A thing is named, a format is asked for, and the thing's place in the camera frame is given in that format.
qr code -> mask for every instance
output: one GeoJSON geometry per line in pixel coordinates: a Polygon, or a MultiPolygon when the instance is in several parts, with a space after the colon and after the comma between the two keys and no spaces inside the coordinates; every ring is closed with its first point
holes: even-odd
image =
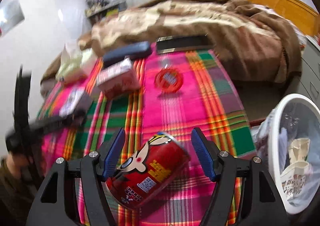
{"type": "Polygon", "coordinates": [[[153,181],[150,177],[147,177],[145,180],[143,180],[141,183],[138,183],[137,186],[139,186],[143,191],[148,193],[152,187],[156,185],[156,182],[153,181]]]}

drawer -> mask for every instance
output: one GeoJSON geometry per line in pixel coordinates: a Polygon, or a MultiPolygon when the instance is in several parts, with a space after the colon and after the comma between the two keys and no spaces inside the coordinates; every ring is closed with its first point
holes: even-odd
{"type": "Polygon", "coordinates": [[[302,76],[300,81],[310,95],[311,100],[317,106],[320,106],[320,80],[304,60],[302,60],[302,76]]]}
{"type": "Polygon", "coordinates": [[[294,77],[292,79],[287,91],[285,91],[284,96],[288,94],[302,94],[305,97],[308,97],[312,101],[310,95],[308,94],[307,90],[305,89],[303,84],[300,82],[298,77],[294,77]]]}
{"type": "Polygon", "coordinates": [[[302,58],[320,79],[320,51],[310,41],[307,41],[302,58]]]}

headboard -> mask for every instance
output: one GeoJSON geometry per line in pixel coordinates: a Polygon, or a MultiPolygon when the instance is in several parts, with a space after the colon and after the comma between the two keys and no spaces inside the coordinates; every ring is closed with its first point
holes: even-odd
{"type": "Polygon", "coordinates": [[[314,36],[319,31],[319,13],[300,0],[249,0],[268,6],[280,16],[292,21],[304,34],[314,36]]]}

blanket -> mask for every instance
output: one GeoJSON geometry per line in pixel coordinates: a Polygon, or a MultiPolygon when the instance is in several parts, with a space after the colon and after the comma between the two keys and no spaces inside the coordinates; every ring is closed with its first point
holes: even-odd
{"type": "Polygon", "coordinates": [[[201,34],[214,43],[232,80],[282,84],[301,71],[299,42],[289,22],[247,0],[155,0],[95,24],[79,43],[103,56],[134,42],[201,34]]]}
{"type": "MultiPolygon", "coordinates": [[[[72,87],[58,83],[42,107],[39,117],[58,113],[72,88],[84,88],[93,94],[93,84],[102,64],[91,76],[72,87]]],[[[119,226],[198,225],[209,204],[215,184],[205,177],[190,141],[193,127],[200,127],[205,136],[222,150],[249,159],[255,155],[243,106],[226,72],[212,51],[198,51],[158,56],[134,62],[142,88],[127,96],[108,101],[98,94],[90,107],[85,123],[75,129],[47,135],[43,152],[47,169],[58,157],[67,160],[81,158],[108,141],[117,128],[126,131],[126,141],[119,163],[130,157],[157,131],[167,131],[191,155],[189,166],[168,187],[140,211],[119,206],[110,196],[107,200],[119,226]],[[154,76],[166,62],[174,64],[185,83],[177,94],[162,95],[154,88],[154,76]]],[[[80,180],[77,200],[80,219],[88,225],[80,180]]],[[[235,222],[241,192],[241,180],[236,180],[228,224],[235,222]]]]}

brown blanket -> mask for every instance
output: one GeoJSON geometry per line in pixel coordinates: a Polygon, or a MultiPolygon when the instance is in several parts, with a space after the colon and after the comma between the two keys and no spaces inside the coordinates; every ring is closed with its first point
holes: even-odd
{"type": "MultiPolygon", "coordinates": [[[[229,76],[284,83],[300,72],[299,42],[291,25],[247,0],[156,0],[109,17],[79,39],[98,56],[138,41],[207,34],[229,76]]],[[[51,67],[59,66],[59,59],[51,67]]],[[[51,69],[43,79],[52,77],[51,69]]]]}

